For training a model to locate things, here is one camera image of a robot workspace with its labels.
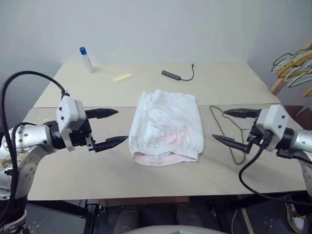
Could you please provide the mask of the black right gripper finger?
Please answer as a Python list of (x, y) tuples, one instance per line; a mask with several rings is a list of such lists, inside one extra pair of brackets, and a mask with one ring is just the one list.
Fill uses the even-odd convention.
[(249, 153), (247, 145), (240, 143), (240, 142), (237, 142), (230, 137), (215, 135), (215, 134), (212, 134), (212, 137), (215, 138), (217, 141), (223, 143), (224, 145), (230, 147), (230, 148), (240, 150), (246, 154)]
[(237, 108), (229, 109), (224, 111), (225, 115), (237, 117), (237, 118), (257, 118), (259, 116), (259, 110), (257, 109), (247, 109), (247, 108)]

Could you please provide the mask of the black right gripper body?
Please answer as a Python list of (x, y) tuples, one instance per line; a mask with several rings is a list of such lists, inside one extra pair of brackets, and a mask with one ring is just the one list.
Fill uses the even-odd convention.
[(263, 130), (257, 125), (258, 118), (260, 116), (261, 110), (258, 113), (253, 122), (252, 128), (247, 137), (246, 153), (249, 154), (253, 144), (256, 144), (260, 149), (266, 149), (271, 142), (271, 131)]

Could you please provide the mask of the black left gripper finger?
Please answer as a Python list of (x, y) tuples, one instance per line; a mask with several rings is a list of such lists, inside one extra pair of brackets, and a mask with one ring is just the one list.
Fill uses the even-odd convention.
[(94, 151), (97, 153), (97, 152), (101, 152), (101, 151), (105, 151), (105, 150), (114, 148), (117, 145), (124, 142), (127, 138), (128, 138), (128, 136), (116, 136), (116, 137), (108, 138), (104, 142), (95, 143), (94, 144)]
[(115, 115), (118, 113), (118, 111), (114, 109), (109, 109), (109, 108), (97, 108), (97, 109), (86, 110), (85, 113), (86, 113), (87, 119), (92, 119), (92, 118), (101, 119), (101, 118), (106, 118), (106, 117)]

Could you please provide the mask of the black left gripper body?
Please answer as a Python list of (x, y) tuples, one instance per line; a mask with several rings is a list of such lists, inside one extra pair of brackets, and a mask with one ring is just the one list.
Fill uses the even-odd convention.
[(86, 146), (89, 151), (95, 149), (95, 142), (92, 137), (92, 129), (89, 122), (90, 118), (96, 117), (95, 109), (86, 110), (86, 119), (75, 124), (71, 128), (72, 132), (69, 134), (71, 143), (74, 147), (76, 146)]

